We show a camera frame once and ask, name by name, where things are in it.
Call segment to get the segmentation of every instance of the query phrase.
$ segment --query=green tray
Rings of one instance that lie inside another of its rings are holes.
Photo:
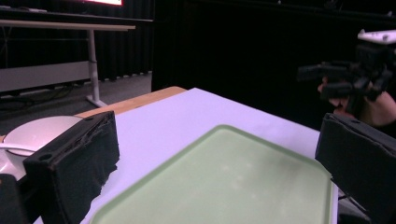
[[[320,163],[221,125],[102,207],[91,223],[331,222]]]

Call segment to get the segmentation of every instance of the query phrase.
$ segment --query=floor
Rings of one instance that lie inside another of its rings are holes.
[[[0,98],[0,135],[34,119],[50,116],[76,115],[95,109],[85,97],[91,94],[91,83],[39,92],[23,93],[18,97]],[[151,73],[122,77],[99,83],[100,99],[106,104],[130,99],[151,92]]]

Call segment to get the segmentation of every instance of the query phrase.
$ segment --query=desk leg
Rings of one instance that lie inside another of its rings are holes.
[[[88,56],[89,71],[92,84],[92,95],[87,96],[87,100],[98,107],[106,106],[104,102],[99,99],[99,81],[98,81],[98,67],[95,52],[95,36],[93,30],[88,31]]]

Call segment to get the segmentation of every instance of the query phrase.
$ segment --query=black foam block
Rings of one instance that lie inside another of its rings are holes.
[[[13,175],[0,174],[0,223],[29,223]]]
[[[119,158],[113,112],[78,122],[27,158],[23,165],[38,189],[43,221],[79,223],[117,169]]]
[[[327,114],[316,160],[374,223],[389,223],[396,212],[396,139],[356,119]]]

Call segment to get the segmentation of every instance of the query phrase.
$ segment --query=screen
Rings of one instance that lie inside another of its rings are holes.
[[[121,0],[85,0],[85,2],[96,2],[96,3],[104,3],[104,4],[115,5],[115,6],[122,6]]]

